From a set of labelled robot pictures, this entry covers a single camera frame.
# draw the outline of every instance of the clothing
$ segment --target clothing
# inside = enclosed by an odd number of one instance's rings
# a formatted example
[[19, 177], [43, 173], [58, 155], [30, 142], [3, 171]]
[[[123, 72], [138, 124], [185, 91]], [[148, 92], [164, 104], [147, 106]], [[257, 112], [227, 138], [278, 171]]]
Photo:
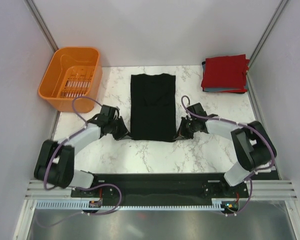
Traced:
[[246, 55], [219, 56], [202, 62], [202, 90], [205, 92], [244, 93], [248, 91]]
[[176, 76], [131, 75], [130, 134], [134, 140], [172, 142], [176, 135]]

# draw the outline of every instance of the marble table surface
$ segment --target marble table surface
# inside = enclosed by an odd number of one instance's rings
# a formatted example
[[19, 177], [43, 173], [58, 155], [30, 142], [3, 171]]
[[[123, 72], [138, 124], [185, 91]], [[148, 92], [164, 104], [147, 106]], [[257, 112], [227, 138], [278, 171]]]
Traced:
[[[176, 126], [186, 113], [181, 96], [188, 95], [191, 103], [201, 103], [207, 114], [249, 123], [255, 119], [248, 94], [202, 92], [202, 66], [140, 66], [104, 67], [97, 100], [119, 107], [120, 115], [130, 130], [131, 75], [176, 76]], [[85, 119], [99, 113], [101, 107], [82, 114]], [[83, 126], [74, 113], [62, 112], [54, 139], [69, 136]], [[75, 156], [75, 169], [92, 173], [215, 173], [226, 172], [237, 161], [232, 141], [217, 135], [195, 133], [194, 139], [176, 142], [147, 140], [115, 141], [107, 135], [91, 143]]]

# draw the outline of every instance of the orange basket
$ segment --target orange basket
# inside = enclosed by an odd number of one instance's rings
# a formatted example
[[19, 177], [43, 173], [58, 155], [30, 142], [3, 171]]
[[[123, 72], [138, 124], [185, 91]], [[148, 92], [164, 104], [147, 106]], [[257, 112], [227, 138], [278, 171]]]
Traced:
[[[73, 112], [72, 100], [79, 96], [97, 98], [102, 77], [100, 55], [93, 47], [64, 47], [56, 51], [38, 89], [41, 98], [60, 112]], [[75, 109], [88, 113], [95, 103], [75, 101]]]

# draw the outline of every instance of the metal floor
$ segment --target metal floor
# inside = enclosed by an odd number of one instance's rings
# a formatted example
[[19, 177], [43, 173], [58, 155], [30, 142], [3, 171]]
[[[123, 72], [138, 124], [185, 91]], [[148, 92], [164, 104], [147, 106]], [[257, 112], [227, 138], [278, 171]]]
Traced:
[[[72, 210], [36, 210], [50, 225]], [[34, 224], [29, 240], [295, 240], [284, 202], [250, 202], [238, 216], [209, 211], [121, 210], [78, 215], [45, 229]]]

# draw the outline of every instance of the folded red cloth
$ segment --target folded red cloth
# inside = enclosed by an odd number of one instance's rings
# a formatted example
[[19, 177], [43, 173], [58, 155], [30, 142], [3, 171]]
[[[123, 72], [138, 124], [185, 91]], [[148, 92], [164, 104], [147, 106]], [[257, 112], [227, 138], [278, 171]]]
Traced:
[[204, 88], [234, 88], [223, 92], [246, 92], [246, 72], [249, 60], [246, 55], [218, 56], [205, 60], [205, 71], [201, 87]]

